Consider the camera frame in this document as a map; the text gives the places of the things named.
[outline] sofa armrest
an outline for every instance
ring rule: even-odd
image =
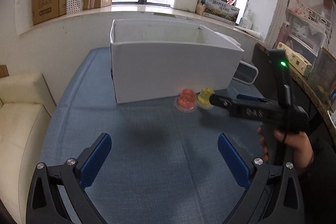
[[[0,79],[0,100],[6,103],[43,104],[50,116],[55,104],[44,81],[43,75],[26,73]]]

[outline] plastic bottle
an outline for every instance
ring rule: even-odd
[[[252,27],[252,12],[250,8],[247,8],[243,17],[240,19],[239,27],[250,30]]]

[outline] person's sleeve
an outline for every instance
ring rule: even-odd
[[[324,140],[312,144],[314,160],[299,176],[305,214],[314,223],[336,221],[336,154]]]

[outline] human hand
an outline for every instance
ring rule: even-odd
[[[264,154],[263,159],[268,161],[268,148],[261,128],[258,128],[257,133],[262,136],[259,144]],[[285,134],[278,130],[274,130],[273,135],[279,142],[283,142],[285,138]],[[293,164],[297,173],[301,174],[314,159],[313,149],[311,148],[307,134],[302,131],[299,134],[288,133],[284,143],[293,148]]]

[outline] white tube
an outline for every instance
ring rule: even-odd
[[[249,35],[251,35],[251,36],[253,36],[253,37],[257,38],[257,39],[261,38],[261,33],[260,32],[248,30],[248,29],[245,29],[245,28],[242,28],[242,27],[239,27],[239,26],[235,26],[235,28],[237,28],[238,30],[241,30],[243,32],[246,32]]]

